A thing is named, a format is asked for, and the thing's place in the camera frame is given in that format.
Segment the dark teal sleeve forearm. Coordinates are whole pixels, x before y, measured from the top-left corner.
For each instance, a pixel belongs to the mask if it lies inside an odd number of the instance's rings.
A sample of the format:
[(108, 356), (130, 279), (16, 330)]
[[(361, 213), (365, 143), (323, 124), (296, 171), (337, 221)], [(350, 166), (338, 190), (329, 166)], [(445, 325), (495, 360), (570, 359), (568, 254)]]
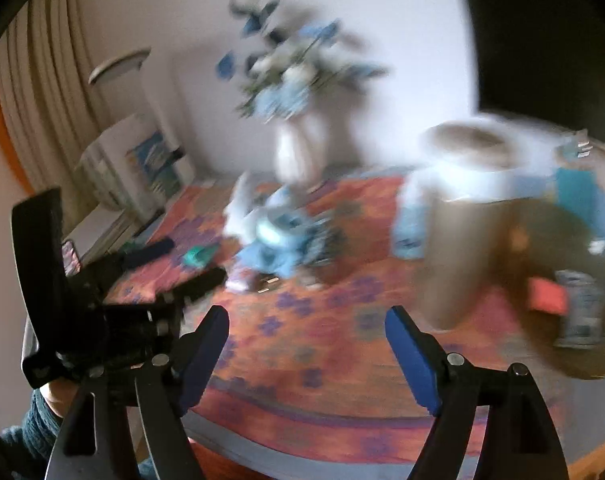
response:
[(0, 479), (44, 479), (61, 424), (34, 390), (22, 424), (0, 431)]

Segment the left hand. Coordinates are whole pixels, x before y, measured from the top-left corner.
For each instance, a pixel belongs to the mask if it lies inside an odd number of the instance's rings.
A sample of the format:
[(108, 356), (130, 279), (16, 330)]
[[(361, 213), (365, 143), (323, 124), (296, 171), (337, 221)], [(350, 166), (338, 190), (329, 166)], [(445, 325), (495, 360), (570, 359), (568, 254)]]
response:
[(56, 379), (43, 385), (39, 391), (51, 411), (64, 418), (74, 402), (79, 386), (67, 379)]

